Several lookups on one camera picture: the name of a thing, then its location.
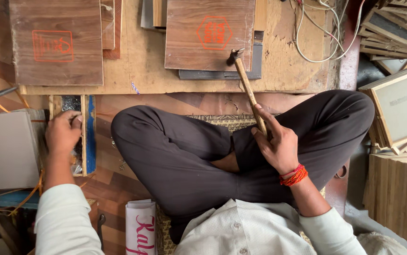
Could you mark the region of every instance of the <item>white shirt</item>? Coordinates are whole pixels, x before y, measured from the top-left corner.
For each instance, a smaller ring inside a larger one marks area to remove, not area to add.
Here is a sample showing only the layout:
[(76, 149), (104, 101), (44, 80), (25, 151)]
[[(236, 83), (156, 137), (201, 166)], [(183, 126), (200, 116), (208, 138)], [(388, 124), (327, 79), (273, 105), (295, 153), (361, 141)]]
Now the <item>white shirt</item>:
[[(48, 189), (36, 215), (36, 254), (103, 254), (81, 189), (63, 184)], [(311, 240), (314, 249), (299, 231)], [(186, 227), (176, 255), (365, 255), (350, 224), (332, 208), (302, 217), (291, 206), (229, 200)]]

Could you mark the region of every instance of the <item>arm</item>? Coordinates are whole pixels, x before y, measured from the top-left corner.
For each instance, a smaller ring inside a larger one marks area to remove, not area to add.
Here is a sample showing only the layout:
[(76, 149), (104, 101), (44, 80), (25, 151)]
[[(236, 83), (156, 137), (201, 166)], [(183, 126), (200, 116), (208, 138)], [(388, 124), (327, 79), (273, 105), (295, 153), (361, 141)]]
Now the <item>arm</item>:
[[(283, 127), (273, 115), (259, 104), (255, 110), (267, 123), (273, 138), (268, 141), (256, 127), (251, 132), (265, 159), (280, 175), (296, 169), (298, 163), (298, 137), (289, 128)], [(309, 177), (290, 186), (290, 190), (300, 210), (300, 223), (304, 233), (311, 240), (318, 254), (365, 254), (364, 249), (353, 235), (350, 224), (326, 202)]]
[(76, 111), (49, 121), (45, 192), (35, 221), (37, 254), (103, 254), (88, 216), (90, 206), (70, 170), (70, 153), (81, 136), (81, 123), (81, 113)]

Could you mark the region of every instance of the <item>hammer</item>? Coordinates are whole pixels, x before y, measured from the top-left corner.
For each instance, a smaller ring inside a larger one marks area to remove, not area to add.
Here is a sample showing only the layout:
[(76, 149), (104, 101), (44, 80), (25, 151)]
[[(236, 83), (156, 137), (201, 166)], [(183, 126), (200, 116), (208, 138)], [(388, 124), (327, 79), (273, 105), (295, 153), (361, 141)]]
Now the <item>hammer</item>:
[(244, 91), (246, 92), (247, 97), (249, 98), (249, 102), (251, 103), (252, 112), (254, 113), (254, 117), (256, 119), (257, 125), (262, 131), (262, 133), (267, 136), (267, 128), (265, 127), (265, 123), (263, 122), (262, 117), (260, 117), (256, 111), (254, 111), (254, 105), (257, 104), (256, 98), (254, 97), (254, 92), (252, 92), (251, 85), (249, 84), (249, 80), (246, 76), (246, 71), (243, 67), (243, 62), (241, 62), (240, 55), (243, 54), (244, 48), (239, 50), (231, 50), (230, 57), (227, 59), (227, 65), (232, 66), (235, 64), (237, 68), (238, 75), (240, 76), (241, 83), (243, 84)]

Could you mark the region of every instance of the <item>shirt sleeve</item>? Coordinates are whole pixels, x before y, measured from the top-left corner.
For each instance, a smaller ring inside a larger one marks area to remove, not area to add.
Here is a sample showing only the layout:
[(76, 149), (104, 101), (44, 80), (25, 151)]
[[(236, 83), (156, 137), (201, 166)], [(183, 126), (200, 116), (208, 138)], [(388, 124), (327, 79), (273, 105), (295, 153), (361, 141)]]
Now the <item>shirt sleeve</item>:
[(36, 254), (103, 255), (89, 212), (77, 185), (57, 185), (44, 192), (36, 213)]
[(335, 208), (316, 217), (300, 216), (300, 223), (317, 254), (366, 254), (353, 235), (351, 225), (339, 215)]

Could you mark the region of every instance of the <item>orange printed logo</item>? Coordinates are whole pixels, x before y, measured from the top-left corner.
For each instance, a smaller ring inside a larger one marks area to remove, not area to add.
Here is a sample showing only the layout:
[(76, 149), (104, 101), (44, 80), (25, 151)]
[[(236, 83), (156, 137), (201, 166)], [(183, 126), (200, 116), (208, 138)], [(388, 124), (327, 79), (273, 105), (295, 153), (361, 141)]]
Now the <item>orange printed logo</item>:
[(72, 62), (74, 60), (71, 31), (33, 30), (32, 40), (35, 61)]
[(223, 50), (232, 37), (226, 18), (216, 16), (206, 16), (196, 33), (204, 49)]

